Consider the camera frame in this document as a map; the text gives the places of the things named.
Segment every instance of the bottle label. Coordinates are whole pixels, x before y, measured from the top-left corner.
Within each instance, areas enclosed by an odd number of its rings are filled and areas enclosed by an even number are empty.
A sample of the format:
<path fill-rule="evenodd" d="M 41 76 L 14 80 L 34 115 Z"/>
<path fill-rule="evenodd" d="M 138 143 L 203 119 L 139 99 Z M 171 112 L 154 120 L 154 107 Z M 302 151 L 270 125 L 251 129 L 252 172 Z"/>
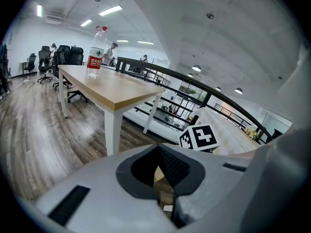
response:
<path fill-rule="evenodd" d="M 87 68 L 100 69 L 104 50 L 99 48 L 91 48 L 89 51 Z"/>

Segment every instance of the ceiling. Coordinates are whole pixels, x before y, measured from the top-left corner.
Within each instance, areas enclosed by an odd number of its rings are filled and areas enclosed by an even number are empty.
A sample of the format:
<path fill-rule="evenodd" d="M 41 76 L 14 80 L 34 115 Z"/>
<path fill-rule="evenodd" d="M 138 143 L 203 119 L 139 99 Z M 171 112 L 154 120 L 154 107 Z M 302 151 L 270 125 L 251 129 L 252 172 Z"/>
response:
<path fill-rule="evenodd" d="M 144 47 L 165 52 L 172 69 L 264 106 L 278 106 L 276 92 L 295 70 L 302 42 L 281 0 L 32 0 L 24 14 L 35 16 L 38 3 L 45 15 L 87 34 L 105 25 L 111 40 L 127 39 L 129 47 L 141 47 L 137 40 L 152 41 Z M 116 5 L 123 10 L 98 15 Z M 207 18 L 210 12 L 214 19 Z M 87 19 L 93 22 L 81 27 Z"/>
<path fill-rule="evenodd" d="M 227 96 L 281 107 L 276 93 L 295 70 L 302 42 L 281 0 L 134 1 L 175 70 L 197 74 L 194 79 L 221 87 Z M 207 18 L 210 12 L 214 19 Z"/>
<path fill-rule="evenodd" d="M 96 26 L 108 28 L 111 41 L 116 39 L 127 39 L 126 46 L 141 47 L 137 41 L 151 41 L 154 45 L 144 45 L 145 48 L 153 48 L 163 51 L 151 24 L 133 0 L 29 0 L 23 10 L 27 18 L 36 17 L 36 6 L 42 4 L 43 19 L 47 16 L 54 17 L 61 22 L 61 26 L 80 30 L 94 36 Z M 111 7 L 120 5 L 123 10 L 105 16 L 99 13 Z M 91 19 L 92 23 L 81 27 L 86 20 Z"/>

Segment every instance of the wooden floor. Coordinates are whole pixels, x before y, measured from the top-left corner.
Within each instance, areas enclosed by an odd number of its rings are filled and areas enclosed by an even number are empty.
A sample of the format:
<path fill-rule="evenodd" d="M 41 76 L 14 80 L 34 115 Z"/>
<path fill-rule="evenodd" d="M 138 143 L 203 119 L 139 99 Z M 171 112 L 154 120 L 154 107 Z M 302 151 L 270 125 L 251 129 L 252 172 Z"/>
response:
<path fill-rule="evenodd" d="M 13 79 L 11 94 L 0 101 L 2 171 L 13 191 L 27 200 L 37 199 L 84 164 L 106 156 L 104 112 L 76 96 L 64 118 L 59 90 L 52 87 L 56 78 L 42 84 L 38 78 Z M 159 142 L 163 140 L 123 120 L 120 151 Z M 172 204 L 172 188 L 165 178 L 155 187 L 161 192 L 161 204 Z"/>

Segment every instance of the person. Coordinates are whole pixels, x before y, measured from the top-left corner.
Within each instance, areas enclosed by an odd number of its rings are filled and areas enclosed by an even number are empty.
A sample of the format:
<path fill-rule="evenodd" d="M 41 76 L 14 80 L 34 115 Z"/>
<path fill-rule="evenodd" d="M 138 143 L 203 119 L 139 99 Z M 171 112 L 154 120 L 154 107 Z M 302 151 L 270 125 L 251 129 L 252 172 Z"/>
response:
<path fill-rule="evenodd" d="M 56 47 L 55 43 L 53 43 L 51 46 L 51 56 L 50 56 L 51 60 L 53 59 L 53 56 L 54 56 L 54 53 L 56 52 L 56 50 L 57 50 L 57 47 Z"/>
<path fill-rule="evenodd" d="M 116 47 L 118 47 L 117 43 L 112 43 L 111 46 L 106 50 L 106 52 L 103 55 L 103 59 L 102 59 L 102 63 L 104 66 L 109 66 L 110 61 L 112 60 L 111 56 L 112 56 L 112 50 L 115 49 Z"/>
<path fill-rule="evenodd" d="M 2 88 L 4 90 L 4 95 L 8 95 L 10 94 L 10 91 L 8 89 L 8 85 L 7 85 L 7 80 L 3 74 L 3 70 L 2 70 L 2 60 L 3 60 L 3 56 L 5 54 L 5 50 L 6 47 L 5 45 L 3 45 L 2 43 L 0 43 L 0 80 L 1 80 L 1 85 L 0 85 L 0 100 L 2 100 Z"/>
<path fill-rule="evenodd" d="M 142 59 L 140 58 L 140 60 L 143 62 L 148 62 L 148 56 L 144 54 L 144 56 L 142 57 Z"/>

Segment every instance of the table top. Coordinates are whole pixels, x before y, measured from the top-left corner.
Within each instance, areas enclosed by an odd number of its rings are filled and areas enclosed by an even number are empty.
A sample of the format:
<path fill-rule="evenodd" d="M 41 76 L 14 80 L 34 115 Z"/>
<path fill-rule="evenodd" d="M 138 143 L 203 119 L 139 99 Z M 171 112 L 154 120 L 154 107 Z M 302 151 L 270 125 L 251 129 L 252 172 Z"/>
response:
<path fill-rule="evenodd" d="M 221 155 L 230 155 L 245 153 L 255 150 L 260 145 L 245 134 L 237 125 L 230 120 L 226 120 L 222 116 L 214 113 L 211 109 L 205 107 L 197 111 L 193 111 L 191 115 L 198 115 L 197 122 L 202 124 L 208 123 L 213 126 L 215 134 L 220 140 L 220 146 L 213 153 Z"/>
<path fill-rule="evenodd" d="M 98 78 L 86 76 L 86 66 L 59 65 L 61 73 L 74 85 L 116 111 L 165 91 L 126 74 L 100 68 Z"/>

